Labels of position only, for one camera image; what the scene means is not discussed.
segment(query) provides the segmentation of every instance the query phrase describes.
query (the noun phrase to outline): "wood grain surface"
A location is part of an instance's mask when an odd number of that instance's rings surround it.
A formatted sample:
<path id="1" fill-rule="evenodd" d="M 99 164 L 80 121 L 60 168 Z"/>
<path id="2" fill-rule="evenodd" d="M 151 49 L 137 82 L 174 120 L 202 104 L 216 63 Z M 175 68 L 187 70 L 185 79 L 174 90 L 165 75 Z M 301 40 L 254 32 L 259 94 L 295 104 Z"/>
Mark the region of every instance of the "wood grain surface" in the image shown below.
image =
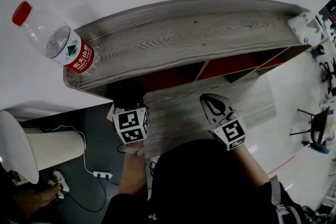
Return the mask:
<path id="1" fill-rule="evenodd" d="M 177 0 L 131 9 L 76 30 L 99 46 L 99 70 L 65 83 L 87 90 L 170 67 L 298 45 L 287 20 L 302 8 L 267 0 Z"/>
<path id="2" fill-rule="evenodd" d="M 145 140 L 146 157 L 161 155 L 187 141 L 212 138 L 200 104 L 202 93 L 216 93 L 229 98 L 248 129 L 276 116 L 268 78 L 259 77 L 256 72 L 234 84 L 224 77 L 217 77 L 150 92 L 144 97 L 150 119 Z"/>

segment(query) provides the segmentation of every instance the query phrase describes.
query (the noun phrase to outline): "electrical cable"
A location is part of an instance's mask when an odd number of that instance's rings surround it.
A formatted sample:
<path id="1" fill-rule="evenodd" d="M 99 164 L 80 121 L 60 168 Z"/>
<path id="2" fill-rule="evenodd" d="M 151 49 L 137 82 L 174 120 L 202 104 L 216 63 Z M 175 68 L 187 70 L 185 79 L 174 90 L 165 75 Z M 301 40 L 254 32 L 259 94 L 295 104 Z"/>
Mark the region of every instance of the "electrical cable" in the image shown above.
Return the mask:
<path id="1" fill-rule="evenodd" d="M 83 136 L 83 139 L 84 139 L 84 145 L 85 145 L 85 146 L 84 146 L 84 152 L 83 152 L 84 167 L 85 167 L 85 170 L 86 170 L 88 173 L 93 174 L 93 172 L 90 172 L 90 171 L 87 169 L 87 167 L 86 167 L 86 161 L 85 161 L 86 139 L 85 139 L 85 135 L 84 135 L 82 132 L 76 130 L 76 128 L 73 127 L 72 125 L 69 125 L 69 126 L 60 125 L 60 126 L 58 126 L 57 128 L 55 128 L 55 129 L 46 129 L 46 128 L 41 127 L 41 129 L 43 129 L 44 131 L 52 131 L 52 132 L 53 132 L 53 131 L 55 131 L 55 130 L 61 128 L 61 127 L 64 127 L 64 128 L 69 128 L 69 127 L 71 127 L 71 128 L 73 128 L 77 133 L 80 133 L 80 134 Z"/>
<path id="2" fill-rule="evenodd" d="M 100 185 L 101 185 L 101 187 L 103 188 L 103 191 L 104 191 L 104 203 L 103 203 L 103 205 L 98 209 L 98 210 L 90 210 L 90 209 L 88 209 L 88 208 L 86 208 L 86 207 L 84 207 L 83 205 L 81 205 L 80 203 L 78 203 L 74 198 L 73 198 L 73 196 L 71 196 L 71 195 L 69 195 L 69 194 L 65 194 L 64 196 L 65 197 L 69 197 L 70 199 L 72 199 L 80 208 L 82 208 L 82 209 L 84 209 L 85 211 L 88 211 L 88 212 L 91 212 L 91 213 L 98 213 L 98 212 L 100 212 L 103 208 L 104 208 L 104 206 L 105 206 L 105 204 L 106 204 L 106 190 L 105 190 L 105 188 L 104 188 L 104 185 L 103 185 L 103 183 L 102 183 L 102 181 L 100 180 L 100 177 L 98 177 L 98 180 L 99 180 L 99 183 L 100 183 Z"/>
<path id="3" fill-rule="evenodd" d="M 152 169 L 147 165 L 147 163 L 145 163 L 145 166 L 147 167 L 147 169 L 148 169 L 149 172 L 151 173 L 151 176 L 153 177 L 154 170 L 152 170 Z"/>
<path id="4" fill-rule="evenodd" d="M 109 179 L 108 179 L 108 178 L 106 178 L 106 180 L 107 180 L 107 182 L 108 182 L 108 183 L 114 184 L 114 185 L 116 185 L 116 186 L 120 186 L 120 185 L 119 185 L 119 184 L 117 184 L 117 183 L 113 183 L 113 182 L 109 181 Z"/>

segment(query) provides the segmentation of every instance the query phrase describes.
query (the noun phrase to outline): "black cable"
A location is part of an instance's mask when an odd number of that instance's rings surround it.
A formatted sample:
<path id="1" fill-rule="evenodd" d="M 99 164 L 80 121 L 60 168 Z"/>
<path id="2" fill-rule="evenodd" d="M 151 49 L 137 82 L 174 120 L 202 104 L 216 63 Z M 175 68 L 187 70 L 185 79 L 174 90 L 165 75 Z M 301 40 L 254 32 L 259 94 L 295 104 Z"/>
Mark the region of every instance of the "black cable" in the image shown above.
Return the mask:
<path id="1" fill-rule="evenodd" d="M 147 169 L 149 170 L 151 176 L 153 177 L 154 170 L 152 170 L 152 169 L 147 165 L 147 163 L 145 163 L 145 166 L 147 167 Z"/>
<path id="2" fill-rule="evenodd" d="M 114 184 L 114 185 L 116 185 L 116 186 L 120 186 L 120 185 L 119 185 L 119 184 L 117 184 L 117 183 L 113 183 L 113 182 L 109 181 L 109 179 L 108 179 L 108 178 L 106 178 L 106 180 L 107 180 L 107 182 L 108 182 L 108 183 Z"/>
<path id="3" fill-rule="evenodd" d="M 103 203 L 103 205 L 101 206 L 101 208 L 99 209 L 99 210 L 90 210 L 90 209 L 87 209 L 87 208 L 85 208 L 83 205 L 80 205 L 74 198 L 73 198 L 73 196 L 71 196 L 71 195 L 69 195 L 69 194 L 65 194 L 64 196 L 65 197 L 69 197 L 69 198 L 71 198 L 80 208 L 82 208 L 82 209 L 84 209 L 85 211 L 88 211 L 88 212 L 91 212 L 91 213 L 98 213 L 98 212 L 100 212 L 103 208 L 104 208 L 104 206 L 105 206 L 105 204 L 106 204 L 106 190 L 105 190 L 105 188 L 104 188 L 104 185 L 103 185 L 103 183 L 101 182 L 101 180 L 100 180 L 100 177 L 98 177 L 98 180 L 99 180 L 99 183 L 100 183 L 100 185 L 101 185 L 101 187 L 103 188 L 103 191 L 104 191 L 104 203 Z"/>

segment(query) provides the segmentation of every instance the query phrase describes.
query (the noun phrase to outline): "shoe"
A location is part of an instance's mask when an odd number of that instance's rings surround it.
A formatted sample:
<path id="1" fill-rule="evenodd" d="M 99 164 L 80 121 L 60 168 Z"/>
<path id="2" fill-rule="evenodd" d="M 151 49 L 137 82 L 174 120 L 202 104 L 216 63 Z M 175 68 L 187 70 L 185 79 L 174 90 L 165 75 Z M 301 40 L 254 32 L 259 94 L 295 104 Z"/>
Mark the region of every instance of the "shoe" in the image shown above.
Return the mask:
<path id="1" fill-rule="evenodd" d="M 48 184 L 51 185 L 52 187 L 56 185 L 56 183 L 52 180 L 48 180 Z M 59 199 L 64 199 L 64 194 L 61 191 L 58 191 L 56 197 Z"/>
<path id="2" fill-rule="evenodd" d="M 64 194 L 60 191 L 57 192 L 56 197 L 59 199 L 64 199 Z"/>
<path id="3" fill-rule="evenodd" d="M 68 184 L 66 183 L 66 181 L 65 181 L 63 175 L 61 174 L 61 172 L 54 171 L 54 181 L 61 185 L 63 191 L 65 191 L 67 193 L 70 191 L 70 188 L 69 188 Z"/>

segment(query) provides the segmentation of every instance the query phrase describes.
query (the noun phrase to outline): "red bottle cap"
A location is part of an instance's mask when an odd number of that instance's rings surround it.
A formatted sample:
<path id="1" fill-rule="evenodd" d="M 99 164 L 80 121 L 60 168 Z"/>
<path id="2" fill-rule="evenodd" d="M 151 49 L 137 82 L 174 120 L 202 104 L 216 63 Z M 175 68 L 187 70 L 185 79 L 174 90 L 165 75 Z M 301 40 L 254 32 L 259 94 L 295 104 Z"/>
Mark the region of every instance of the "red bottle cap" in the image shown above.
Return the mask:
<path id="1" fill-rule="evenodd" d="M 12 16 L 12 22 L 18 26 L 21 26 L 27 19 L 32 6 L 27 1 L 22 1 L 21 4 L 14 11 Z"/>

